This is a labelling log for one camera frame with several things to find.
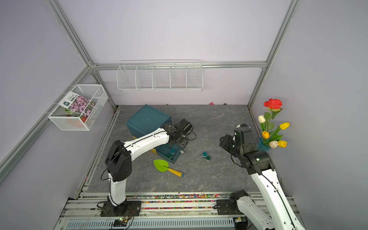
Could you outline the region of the teal drawer cabinet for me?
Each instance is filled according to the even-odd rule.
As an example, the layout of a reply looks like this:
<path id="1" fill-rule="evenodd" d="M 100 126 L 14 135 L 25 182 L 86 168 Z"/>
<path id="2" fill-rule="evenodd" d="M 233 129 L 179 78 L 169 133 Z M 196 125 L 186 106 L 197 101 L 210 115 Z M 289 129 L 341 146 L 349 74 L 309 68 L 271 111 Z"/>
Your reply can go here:
<path id="1" fill-rule="evenodd" d="M 171 122 L 170 115 L 146 104 L 126 122 L 126 126 L 133 137 L 140 138 Z"/>

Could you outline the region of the teal bottom drawer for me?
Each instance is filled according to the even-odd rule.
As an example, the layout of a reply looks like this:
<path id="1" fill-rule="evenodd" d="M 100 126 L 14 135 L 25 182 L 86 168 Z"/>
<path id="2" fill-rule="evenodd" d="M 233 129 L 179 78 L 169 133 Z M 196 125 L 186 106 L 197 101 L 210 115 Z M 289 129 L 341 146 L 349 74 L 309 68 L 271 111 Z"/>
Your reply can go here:
<path id="1" fill-rule="evenodd" d="M 184 153 L 184 149 L 186 148 L 188 142 L 184 144 L 176 144 L 176 143 L 167 143 L 164 145 L 160 145 L 155 148 L 157 155 L 159 155 L 164 160 L 168 161 L 171 164 L 175 164 L 178 158 Z"/>

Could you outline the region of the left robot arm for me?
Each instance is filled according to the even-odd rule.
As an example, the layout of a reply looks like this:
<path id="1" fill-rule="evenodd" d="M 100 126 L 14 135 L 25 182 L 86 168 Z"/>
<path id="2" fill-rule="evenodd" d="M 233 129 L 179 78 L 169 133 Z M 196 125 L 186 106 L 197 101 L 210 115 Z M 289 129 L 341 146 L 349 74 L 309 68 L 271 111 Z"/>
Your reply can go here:
<path id="1" fill-rule="evenodd" d="M 100 216 L 139 216 L 141 201 L 129 201 L 126 197 L 126 184 L 132 173 L 132 162 L 149 150 L 167 143 L 184 147 L 189 142 L 187 136 L 192 130 L 192 124 L 186 119 L 182 119 L 175 125 L 165 124 L 153 132 L 131 141 L 115 141 L 105 159 L 109 193 L 103 206 L 99 207 L 101 210 Z"/>

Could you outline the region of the green toy shovel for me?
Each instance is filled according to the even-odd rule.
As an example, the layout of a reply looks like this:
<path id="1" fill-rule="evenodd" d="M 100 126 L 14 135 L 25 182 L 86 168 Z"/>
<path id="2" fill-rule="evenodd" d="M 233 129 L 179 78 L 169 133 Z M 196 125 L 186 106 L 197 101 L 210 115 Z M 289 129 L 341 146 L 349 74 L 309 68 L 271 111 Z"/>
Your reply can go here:
<path id="1" fill-rule="evenodd" d="M 171 169 L 169 167 L 169 163 L 167 161 L 165 161 L 165 160 L 159 160 L 159 159 L 157 159 L 157 160 L 154 160 L 153 163 L 154 163 L 155 168 L 158 171 L 160 171 L 160 172 L 169 171 L 169 172 L 173 173 L 174 175 L 176 175 L 178 177 L 181 177 L 181 178 L 183 177 L 183 173 L 182 172 L 179 172 L 177 170 Z"/>

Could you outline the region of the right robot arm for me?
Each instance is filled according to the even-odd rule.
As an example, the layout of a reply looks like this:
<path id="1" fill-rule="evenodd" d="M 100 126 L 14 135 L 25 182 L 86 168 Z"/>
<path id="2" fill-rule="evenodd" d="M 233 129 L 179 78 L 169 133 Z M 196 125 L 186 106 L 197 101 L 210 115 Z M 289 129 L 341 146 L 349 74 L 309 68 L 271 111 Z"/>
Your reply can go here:
<path id="1" fill-rule="evenodd" d="M 258 150 L 251 140 L 252 131 L 242 124 L 233 135 L 219 139 L 219 146 L 240 162 L 260 190 L 268 212 L 265 213 L 244 190 L 235 191 L 227 200 L 217 200 L 214 209 L 218 215 L 244 215 L 246 223 L 258 230 L 303 230 L 291 204 L 280 185 L 277 172 L 267 152 Z"/>

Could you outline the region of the glass vase with flowers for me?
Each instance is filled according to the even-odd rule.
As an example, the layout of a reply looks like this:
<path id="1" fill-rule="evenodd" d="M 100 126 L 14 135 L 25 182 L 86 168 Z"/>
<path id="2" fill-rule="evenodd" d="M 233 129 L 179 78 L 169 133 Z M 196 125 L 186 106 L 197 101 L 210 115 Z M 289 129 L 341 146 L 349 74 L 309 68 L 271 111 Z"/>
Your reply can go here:
<path id="1" fill-rule="evenodd" d="M 290 127 L 289 122 L 276 125 L 273 120 L 283 110 L 282 101 L 279 99 L 269 98 L 263 103 L 263 106 L 268 110 L 263 115 L 258 117 L 258 122 L 261 128 L 261 138 L 256 147 L 258 151 L 268 151 L 276 148 L 286 148 L 288 143 L 283 140 L 281 131 L 285 131 Z"/>

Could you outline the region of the colourful pebble tray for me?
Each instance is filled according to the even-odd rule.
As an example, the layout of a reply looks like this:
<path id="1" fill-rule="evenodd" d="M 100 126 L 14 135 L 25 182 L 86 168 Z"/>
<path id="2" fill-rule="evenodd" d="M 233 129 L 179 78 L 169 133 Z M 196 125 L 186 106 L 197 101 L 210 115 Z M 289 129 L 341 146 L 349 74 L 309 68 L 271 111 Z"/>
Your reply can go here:
<path id="1" fill-rule="evenodd" d="M 128 201 L 140 201 L 142 210 L 212 209 L 217 200 L 230 198 L 229 193 L 192 193 L 128 195 Z"/>

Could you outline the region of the purple flower seed packet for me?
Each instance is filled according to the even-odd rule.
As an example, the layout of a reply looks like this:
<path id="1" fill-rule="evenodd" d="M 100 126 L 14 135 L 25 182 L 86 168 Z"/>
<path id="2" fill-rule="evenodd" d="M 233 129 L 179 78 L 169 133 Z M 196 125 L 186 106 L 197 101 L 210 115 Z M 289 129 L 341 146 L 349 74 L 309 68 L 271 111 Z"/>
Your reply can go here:
<path id="1" fill-rule="evenodd" d="M 73 91 L 68 92 L 58 103 L 67 114 L 88 118 L 96 103 Z"/>

